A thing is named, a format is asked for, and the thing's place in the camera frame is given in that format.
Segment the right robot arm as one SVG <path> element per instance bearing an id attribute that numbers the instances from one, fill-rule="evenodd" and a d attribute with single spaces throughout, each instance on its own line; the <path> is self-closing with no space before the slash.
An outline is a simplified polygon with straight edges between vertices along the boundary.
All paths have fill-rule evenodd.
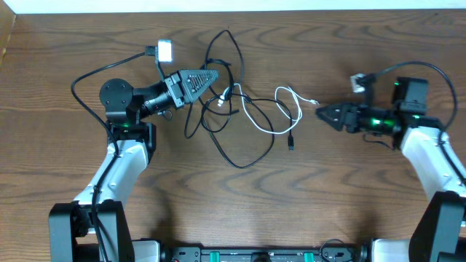
<path id="1" fill-rule="evenodd" d="M 372 105 L 371 81 L 353 76 L 363 90 L 363 103 L 337 103 L 316 110 L 317 117 L 337 131 L 386 135 L 392 147 L 411 163 L 429 205 L 410 239 L 375 239 L 359 261 L 464 261 L 465 167 L 456 156 L 441 121 L 427 115 L 428 82 L 399 77 L 392 108 Z"/>

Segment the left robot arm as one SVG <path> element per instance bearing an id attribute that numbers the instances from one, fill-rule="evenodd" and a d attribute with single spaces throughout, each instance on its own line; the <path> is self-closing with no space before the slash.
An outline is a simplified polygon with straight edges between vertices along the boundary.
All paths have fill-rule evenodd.
<path id="1" fill-rule="evenodd" d="M 106 109 L 106 158 L 72 202 L 51 209 L 52 261 L 160 261 L 158 241 L 132 239 L 124 211 L 156 149 L 157 129 L 144 118 L 192 104 L 218 77 L 214 69 L 180 70 L 145 88 L 123 79 L 103 84 L 99 98 Z"/>

